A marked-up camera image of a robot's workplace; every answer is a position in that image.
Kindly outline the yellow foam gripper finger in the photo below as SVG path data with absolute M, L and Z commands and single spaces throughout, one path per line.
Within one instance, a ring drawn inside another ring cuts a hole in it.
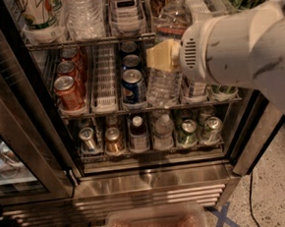
M 146 50 L 146 66 L 163 72 L 178 72 L 179 49 L 181 44 L 178 40 L 166 39 L 152 48 Z

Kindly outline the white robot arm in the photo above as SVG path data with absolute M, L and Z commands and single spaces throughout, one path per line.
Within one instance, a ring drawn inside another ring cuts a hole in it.
M 196 22 L 146 57 L 150 68 L 178 67 L 194 82 L 260 90 L 285 115 L 285 0 Z

